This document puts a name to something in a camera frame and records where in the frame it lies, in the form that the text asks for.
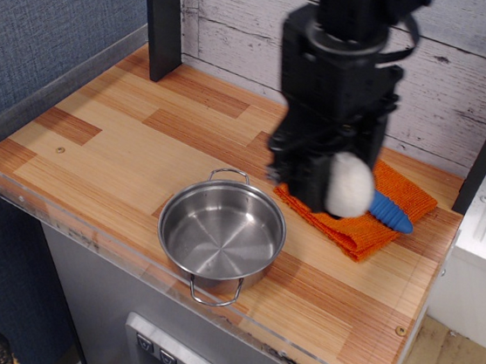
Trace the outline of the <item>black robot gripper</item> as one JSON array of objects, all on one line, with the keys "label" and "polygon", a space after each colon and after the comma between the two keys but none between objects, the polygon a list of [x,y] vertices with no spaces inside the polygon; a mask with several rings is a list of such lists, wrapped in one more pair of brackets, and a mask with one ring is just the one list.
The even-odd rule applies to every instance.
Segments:
[{"label": "black robot gripper", "polygon": [[378,60],[388,26],[371,27],[361,41],[344,40],[317,16],[318,6],[308,4],[284,22],[281,90],[288,110],[269,139],[267,176],[320,213],[326,211],[330,155],[345,151],[375,165],[403,71]]}]

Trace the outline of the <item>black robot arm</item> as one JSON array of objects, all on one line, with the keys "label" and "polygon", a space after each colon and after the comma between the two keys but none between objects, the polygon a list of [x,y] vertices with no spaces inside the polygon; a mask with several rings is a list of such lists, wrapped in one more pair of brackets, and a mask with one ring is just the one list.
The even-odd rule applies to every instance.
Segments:
[{"label": "black robot arm", "polygon": [[269,178],[312,212],[359,217],[375,196],[373,167],[398,106],[393,26],[420,37],[415,10],[431,0],[319,0],[284,21],[281,90],[287,113],[268,140]]}]

